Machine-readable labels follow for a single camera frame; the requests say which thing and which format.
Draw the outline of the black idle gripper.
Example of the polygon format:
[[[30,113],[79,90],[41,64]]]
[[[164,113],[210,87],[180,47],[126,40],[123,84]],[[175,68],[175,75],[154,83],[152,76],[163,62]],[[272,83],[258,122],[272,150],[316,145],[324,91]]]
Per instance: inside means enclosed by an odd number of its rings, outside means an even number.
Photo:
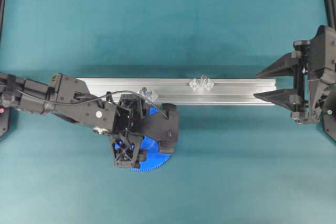
[[[331,97],[335,85],[335,30],[321,25],[310,40],[293,43],[299,58],[299,69],[307,77],[297,89],[279,89],[254,93],[254,97],[281,106],[290,111],[292,119],[298,124],[318,123]],[[294,76],[298,57],[294,52],[287,53],[256,75],[256,78]],[[308,99],[300,95],[302,104],[298,105],[298,90],[308,85]]]

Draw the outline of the black working gripper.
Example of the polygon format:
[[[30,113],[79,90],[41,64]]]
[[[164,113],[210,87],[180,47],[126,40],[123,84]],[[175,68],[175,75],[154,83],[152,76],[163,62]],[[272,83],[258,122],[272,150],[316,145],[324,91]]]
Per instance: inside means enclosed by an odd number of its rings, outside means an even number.
[[[140,168],[147,151],[141,148],[144,135],[136,122],[143,117],[144,100],[135,94],[123,94],[117,103],[112,132],[108,134],[114,165]]]

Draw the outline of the black working robot arm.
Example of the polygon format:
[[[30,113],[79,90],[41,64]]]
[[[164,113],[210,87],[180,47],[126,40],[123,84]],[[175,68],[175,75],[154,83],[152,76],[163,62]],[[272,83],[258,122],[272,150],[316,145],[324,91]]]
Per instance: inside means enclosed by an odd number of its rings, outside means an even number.
[[[145,100],[125,94],[118,103],[112,93],[103,97],[90,93],[86,83],[65,74],[56,74],[50,84],[1,73],[1,108],[9,123],[9,110],[45,115],[51,113],[69,123],[92,128],[109,138],[114,164],[119,168],[140,168],[147,151],[141,147],[144,134],[136,130]]]

